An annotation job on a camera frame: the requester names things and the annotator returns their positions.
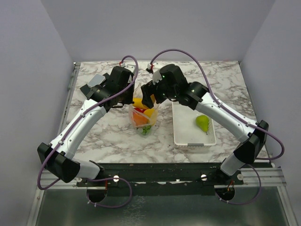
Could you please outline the yellow lemon toy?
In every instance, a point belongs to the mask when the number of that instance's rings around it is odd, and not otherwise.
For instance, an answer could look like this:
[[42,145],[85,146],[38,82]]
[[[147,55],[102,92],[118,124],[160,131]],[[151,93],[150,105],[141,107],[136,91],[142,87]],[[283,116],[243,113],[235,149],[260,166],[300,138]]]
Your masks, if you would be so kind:
[[134,108],[139,108],[139,109],[146,109],[146,107],[142,103],[141,98],[133,98],[133,107]]

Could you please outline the red apple toy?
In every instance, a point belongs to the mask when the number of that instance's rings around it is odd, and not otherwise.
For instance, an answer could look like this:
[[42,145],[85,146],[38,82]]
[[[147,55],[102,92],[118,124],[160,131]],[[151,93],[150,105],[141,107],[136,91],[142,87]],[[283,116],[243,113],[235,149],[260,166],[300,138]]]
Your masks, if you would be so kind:
[[134,108],[134,110],[139,113],[144,113],[146,111],[146,109],[140,109],[140,108]]

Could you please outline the clear zip top bag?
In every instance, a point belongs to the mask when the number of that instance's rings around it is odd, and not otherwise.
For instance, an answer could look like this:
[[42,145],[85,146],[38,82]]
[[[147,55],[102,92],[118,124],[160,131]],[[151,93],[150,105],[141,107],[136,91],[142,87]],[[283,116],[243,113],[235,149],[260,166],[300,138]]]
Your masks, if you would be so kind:
[[141,85],[139,85],[134,90],[134,103],[128,107],[128,116],[136,132],[141,136],[148,136],[157,122],[159,104],[154,102],[152,108],[147,108],[142,104],[142,97]]

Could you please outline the orange fruit toy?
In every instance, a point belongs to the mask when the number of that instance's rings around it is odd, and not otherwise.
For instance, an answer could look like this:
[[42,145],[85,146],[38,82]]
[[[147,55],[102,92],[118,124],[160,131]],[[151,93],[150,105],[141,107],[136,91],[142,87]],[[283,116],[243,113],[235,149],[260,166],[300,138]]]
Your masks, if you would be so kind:
[[139,112],[133,112],[133,122],[136,126],[142,126],[148,123],[147,118],[144,114],[140,114]]

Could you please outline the green pear toy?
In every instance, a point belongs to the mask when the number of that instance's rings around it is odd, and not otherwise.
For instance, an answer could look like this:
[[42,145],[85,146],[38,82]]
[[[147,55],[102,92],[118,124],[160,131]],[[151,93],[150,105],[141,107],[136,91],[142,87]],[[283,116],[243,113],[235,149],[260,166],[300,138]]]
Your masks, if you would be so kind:
[[195,124],[207,134],[209,130],[209,118],[206,115],[200,115],[196,117]]

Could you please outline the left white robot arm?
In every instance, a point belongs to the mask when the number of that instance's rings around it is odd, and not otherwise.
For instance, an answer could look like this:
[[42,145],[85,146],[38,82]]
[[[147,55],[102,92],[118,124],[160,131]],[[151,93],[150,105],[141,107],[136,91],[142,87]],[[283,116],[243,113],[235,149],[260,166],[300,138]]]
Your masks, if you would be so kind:
[[117,104],[129,105],[133,101],[136,66],[113,67],[111,73],[96,74],[80,88],[86,100],[67,127],[49,144],[41,143],[37,152],[45,169],[65,183],[75,178],[87,178],[98,186],[103,182],[102,166],[93,161],[74,158],[78,146],[91,128]]

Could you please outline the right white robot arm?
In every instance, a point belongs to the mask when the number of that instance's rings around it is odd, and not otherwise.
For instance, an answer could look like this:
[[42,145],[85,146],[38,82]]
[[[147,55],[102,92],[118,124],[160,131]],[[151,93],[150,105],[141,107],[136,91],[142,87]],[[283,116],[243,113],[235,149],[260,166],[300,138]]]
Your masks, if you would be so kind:
[[169,64],[153,73],[152,80],[142,85],[142,104],[151,108],[165,100],[176,101],[196,110],[226,128],[240,142],[234,152],[226,158],[216,172],[216,179],[227,184],[233,174],[245,164],[252,164],[265,145],[269,128],[266,121],[257,123],[243,117],[235,110],[223,109],[209,89],[200,82],[187,82],[180,67]]

